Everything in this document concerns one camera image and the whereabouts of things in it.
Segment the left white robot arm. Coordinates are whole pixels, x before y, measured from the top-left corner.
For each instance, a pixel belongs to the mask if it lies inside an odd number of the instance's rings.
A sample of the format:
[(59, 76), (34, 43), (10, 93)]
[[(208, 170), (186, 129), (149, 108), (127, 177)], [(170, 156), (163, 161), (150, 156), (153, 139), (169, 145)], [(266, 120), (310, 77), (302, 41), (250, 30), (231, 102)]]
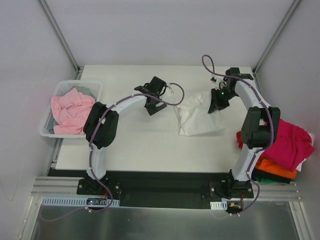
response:
[(89, 145), (89, 164), (85, 179), (89, 180), (88, 188), (96, 195), (103, 193), (106, 182), (107, 147), (116, 138), (118, 123), (122, 117), (144, 108), (152, 116), (167, 107), (161, 97), (168, 84), (158, 77), (150, 82), (137, 86), (131, 95), (110, 104), (96, 102), (84, 124), (83, 132)]

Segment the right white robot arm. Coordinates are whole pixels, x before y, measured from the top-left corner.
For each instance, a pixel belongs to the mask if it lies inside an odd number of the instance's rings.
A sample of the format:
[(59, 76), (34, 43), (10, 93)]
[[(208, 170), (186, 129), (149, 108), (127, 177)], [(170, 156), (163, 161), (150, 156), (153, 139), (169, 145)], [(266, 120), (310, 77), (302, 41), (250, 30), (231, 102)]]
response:
[(240, 196), (252, 198), (252, 171), (261, 154), (276, 141), (281, 111), (265, 102), (257, 89), (250, 84), (253, 78), (241, 73), (239, 68), (226, 70), (223, 80), (226, 86), (211, 89), (211, 101), (208, 113), (212, 114), (229, 107), (229, 101), (239, 97), (246, 110), (241, 127), (243, 147), (235, 166), (226, 177), (212, 186), (212, 194), (231, 199)]

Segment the white floral t shirt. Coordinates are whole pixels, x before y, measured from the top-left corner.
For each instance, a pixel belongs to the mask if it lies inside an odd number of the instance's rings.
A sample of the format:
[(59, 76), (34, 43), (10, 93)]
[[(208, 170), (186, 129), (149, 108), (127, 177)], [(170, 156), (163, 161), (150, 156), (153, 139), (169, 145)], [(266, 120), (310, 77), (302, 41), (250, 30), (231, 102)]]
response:
[(211, 93), (201, 92), (175, 106), (178, 135), (192, 137), (224, 130), (224, 121), (219, 112), (209, 113), (210, 105)]

